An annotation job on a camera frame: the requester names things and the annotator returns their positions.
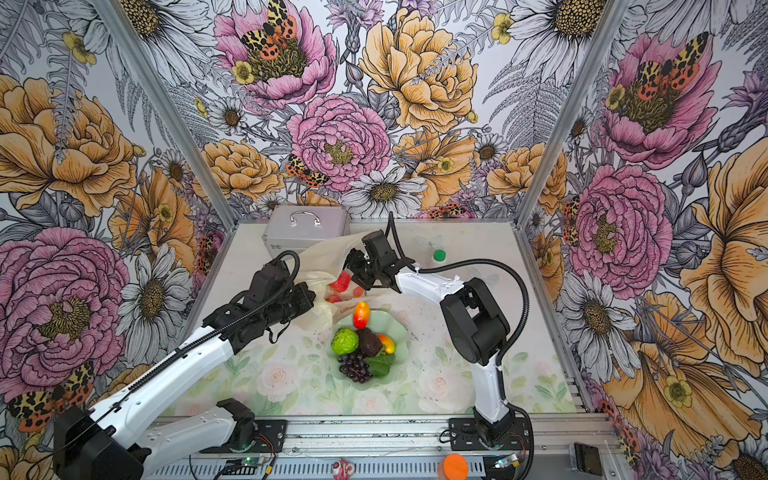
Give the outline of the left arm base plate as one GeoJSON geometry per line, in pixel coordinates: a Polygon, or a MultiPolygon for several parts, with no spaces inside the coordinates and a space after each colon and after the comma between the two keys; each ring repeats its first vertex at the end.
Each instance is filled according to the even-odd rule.
{"type": "Polygon", "coordinates": [[[238,424],[223,445],[203,449],[202,453],[281,453],[287,426],[288,422],[282,419],[256,419],[249,425],[238,424]]]}

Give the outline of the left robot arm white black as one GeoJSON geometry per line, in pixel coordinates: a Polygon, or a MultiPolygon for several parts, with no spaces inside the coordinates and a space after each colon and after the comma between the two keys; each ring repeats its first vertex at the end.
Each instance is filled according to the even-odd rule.
{"type": "Polygon", "coordinates": [[[246,452],[261,443],[254,413],[226,399],[202,414],[152,423],[202,377],[274,325],[309,312],[316,295],[287,284],[257,302],[240,293],[160,363],[89,410],[69,408],[55,422],[53,470],[60,479],[140,479],[207,449],[246,452]]]}

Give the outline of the light green wavy plate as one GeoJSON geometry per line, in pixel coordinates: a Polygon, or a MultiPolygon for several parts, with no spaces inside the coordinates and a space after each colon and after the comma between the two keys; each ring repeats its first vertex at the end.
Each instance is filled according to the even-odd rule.
{"type": "Polygon", "coordinates": [[[388,311],[372,310],[368,320],[347,315],[326,343],[328,374],[358,390],[404,380],[410,360],[406,328],[388,311]]]}

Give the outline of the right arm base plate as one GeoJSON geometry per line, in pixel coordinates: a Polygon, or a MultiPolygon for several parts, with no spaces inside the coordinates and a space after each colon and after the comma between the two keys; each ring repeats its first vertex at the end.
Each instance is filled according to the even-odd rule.
{"type": "Polygon", "coordinates": [[[516,416],[490,424],[483,419],[454,417],[448,420],[448,430],[441,439],[453,451],[530,451],[532,446],[531,422],[516,416]]]}

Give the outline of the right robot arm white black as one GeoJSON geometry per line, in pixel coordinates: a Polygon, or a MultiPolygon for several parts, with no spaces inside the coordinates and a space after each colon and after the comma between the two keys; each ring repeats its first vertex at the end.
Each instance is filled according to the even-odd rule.
{"type": "Polygon", "coordinates": [[[510,326],[485,283],[424,273],[403,260],[379,260],[357,249],[347,255],[344,267],[366,290],[383,286],[440,307],[452,345],[471,366],[475,431],[484,446],[500,447],[515,423],[497,362],[510,326]]]}

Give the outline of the crinkled red fruit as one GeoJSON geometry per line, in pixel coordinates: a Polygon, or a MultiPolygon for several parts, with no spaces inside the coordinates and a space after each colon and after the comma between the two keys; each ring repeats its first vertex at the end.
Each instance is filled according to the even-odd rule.
{"type": "Polygon", "coordinates": [[[337,279],[329,284],[329,288],[333,293],[342,294],[349,289],[351,283],[351,275],[347,271],[342,271],[337,279]]]}

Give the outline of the translucent yellow plastic bag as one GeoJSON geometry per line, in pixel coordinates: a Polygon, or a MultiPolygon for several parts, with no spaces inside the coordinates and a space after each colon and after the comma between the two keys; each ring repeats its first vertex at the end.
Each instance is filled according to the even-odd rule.
{"type": "Polygon", "coordinates": [[[362,238],[368,231],[336,237],[312,245],[299,254],[299,282],[305,282],[316,294],[313,307],[308,313],[293,320],[292,324],[303,331],[323,330],[339,320],[343,313],[350,313],[353,297],[351,293],[340,293],[342,301],[332,304],[326,297],[335,291],[329,287],[343,271],[344,262],[350,251],[363,250],[362,238]]]}

